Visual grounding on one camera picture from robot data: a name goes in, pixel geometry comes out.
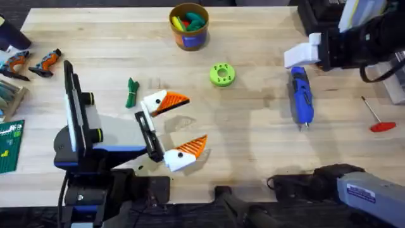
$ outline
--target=green circuit board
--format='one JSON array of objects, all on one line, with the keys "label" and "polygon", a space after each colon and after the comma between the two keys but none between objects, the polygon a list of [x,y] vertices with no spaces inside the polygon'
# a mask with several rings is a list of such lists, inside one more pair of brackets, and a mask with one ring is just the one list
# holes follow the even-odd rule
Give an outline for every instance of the green circuit board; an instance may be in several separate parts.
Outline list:
[{"label": "green circuit board", "polygon": [[16,170],[23,128],[24,120],[0,124],[0,174]]}]

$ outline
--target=colored toy pieces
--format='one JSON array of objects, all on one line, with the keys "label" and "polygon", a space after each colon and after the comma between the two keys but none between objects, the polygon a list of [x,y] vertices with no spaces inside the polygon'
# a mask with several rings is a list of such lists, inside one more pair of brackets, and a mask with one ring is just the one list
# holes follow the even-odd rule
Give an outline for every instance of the colored toy pieces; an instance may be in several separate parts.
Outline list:
[{"label": "colored toy pieces", "polygon": [[188,12],[185,14],[186,20],[181,20],[179,16],[173,16],[171,22],[182,32],[192,32],[201,29],[205,25],[205,19],[197,13]]}]

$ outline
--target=label sticker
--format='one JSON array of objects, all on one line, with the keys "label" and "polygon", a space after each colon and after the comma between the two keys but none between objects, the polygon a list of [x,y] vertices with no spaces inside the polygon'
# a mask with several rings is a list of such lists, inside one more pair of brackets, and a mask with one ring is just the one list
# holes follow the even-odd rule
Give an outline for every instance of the label sticker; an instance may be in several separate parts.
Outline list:
[{"label": "label sticker", "polygon": [[183,43],[184,46],[187,48],[191,48],[194,46],[198,46],[200,44],[204,44],[205,39],[207,37],[207,32],[201,32],[198,35],[186,37],[183,35]]},{"label": "label sticker", "polygon": [[352,184],[346,184],[346,189],[347,193],[353,196],[357,196],[370,203],[375,203],[375,193],[370,190]]}]

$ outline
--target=black cable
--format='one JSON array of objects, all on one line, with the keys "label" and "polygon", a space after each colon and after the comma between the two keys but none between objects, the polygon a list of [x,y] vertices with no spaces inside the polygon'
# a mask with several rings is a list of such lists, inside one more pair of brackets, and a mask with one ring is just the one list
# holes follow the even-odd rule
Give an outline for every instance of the black cable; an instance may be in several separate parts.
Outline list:
[{"label": "black cable", "polygon": [[142,209],[142,211],[140,211],[140,212],[138,213],[138,217],[137,217],[137,219],[135,219],[135,222],[134,222],[134,225],[132,226],[132,228],[135,228],[135,227],[137,226],[137,223],[138,223],[138,221],[139,221],[139,218],[140,218],[140,216],[144,213],[144,211],[146,210],[146,208],[147,208],[147,205],[145,205],[144,209]]},{"label": "black cable", "polygon": [[58,221],[56,222],[58,224],[58,228],[62,228],[62,201],[63,201],[63,195],[65,194],[67,182],[68,182],[68,172],[66,171],[65,177],[63,178],[61,192],[59,193],[59,199],[58,199]]},{"label": "black cable", "polygon": [[363,65],[360,67],[360,76],[361,76],[361,79],[363,79],[363,82],[367,82],[367,83],[381,82],[381,81],[393,76],[393,74],[395,74],[396,71],[400,70],[404,66],[405,66],[405,58],[403,60],[401,60],[399,63],[397,63],[395,66],[393,66],[391,68],[391,70],[387,71],[385,74],[381,75],[380,77],[378,77],[374,80],[370,80],[366,74],[367,66]]},{"label": "black cable", "polygon": [[271,190],[274,191],[274,187],[271,187],[270,184],[269,184],[269,181],[271,181],[271,180],[273,180],[273,177],[267,178],[266,184],[267,184],[267,187],[268,187],[268,188],[270,188]]},{"label": "black cable", "polygon": [[208,206],[212,206],[212,205],[214,205],[214,203],[215,203],[215,201],[212,202],[212,203],[206,203],[203,206],[196,206],[195,208],[191,208],[190,210],[185,210],[185,211],[180,212],[180,213],[145,213],[144,210],[143,211],[138,211],[136,209],[131,209],[131,210],[133,210],[133,211],[135,211],[137,213],[141,213],[141,214],[146,215],[146,216],[164,217],[164,216],[174,216],[174,215],[178,215],[178,214],[183,215],[185,213],[193,212],[193,211],[196,211],[196,210],[200,210],[202,208],[206,208]]}]

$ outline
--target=wooden table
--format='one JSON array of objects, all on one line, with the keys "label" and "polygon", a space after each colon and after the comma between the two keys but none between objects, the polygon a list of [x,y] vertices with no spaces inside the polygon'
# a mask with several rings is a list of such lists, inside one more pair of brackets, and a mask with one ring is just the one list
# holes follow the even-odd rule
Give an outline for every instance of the wooden table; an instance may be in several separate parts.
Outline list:
[{"label": "wooden table", "polygon": [[[32,9],[22,28],[34,43],[28,65],[60,48],[104,116],[135,121],[134,111],[125,108],[129,77],[140,82],[138,99],[162,89],[190,97],[190,104],[158,116],[155,123],[174,145],[208,134],[198,162],[177,173],[148,157],[121,167],[170,176],[172,203],[209,202],[218,185],[233,186],[244,200],[274,200],[267,177],[311,173],[333,163],[357,165],[405,184],[405,108],[391,105],[378,86],[361,81],[357,70],[325,73],[306,67],[315,119],[309,131],[298,131],[283,67],[284,51],[307,40],[296,8],[207,8],[209,43],[196,52],[176,46],[170,10]],[[209,69],[224,61],[234,66],[237,79],[218,88],[209,81]],[[14,81],[30,94],[14,117],[26,120],[23,142],[17,171],[0,175],[0,207],[57,203],[63,172],[53,165],[53,140],[66,125],[63,60],[53,71],[53,78],[42,79],[24,70],[32,81]],[[360,96],[382,120],[398,126],[371,133],[374,119]]]}]

